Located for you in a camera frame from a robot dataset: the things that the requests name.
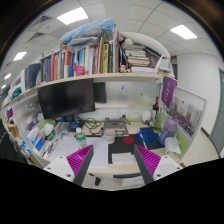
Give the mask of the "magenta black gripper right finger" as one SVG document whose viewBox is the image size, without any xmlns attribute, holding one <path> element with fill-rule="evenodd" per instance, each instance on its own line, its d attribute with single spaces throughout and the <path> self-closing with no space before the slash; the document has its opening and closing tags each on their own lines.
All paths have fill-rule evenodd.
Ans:
<svg viewBox="0 0 224 224">
<path fill-rule="evenodd" d="M 134 156 L 141 171 L 144 183 L 152 183 L 154 181 L 154 172 L 161 160 L 161 157 L 139 145 L 134 146 Z"/>
</svg>

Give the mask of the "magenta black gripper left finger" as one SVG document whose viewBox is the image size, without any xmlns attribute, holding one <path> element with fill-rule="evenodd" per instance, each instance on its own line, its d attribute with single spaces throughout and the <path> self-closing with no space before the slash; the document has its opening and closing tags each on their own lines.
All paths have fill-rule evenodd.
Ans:
<svg viewBox="0 0 224 224">
<path fill-rule="evenodd" d="M 93 146 L 89 145 L 66 157 L 75 178 L 73 182 L 81 186 L 93 157 Z"/>
</svg>

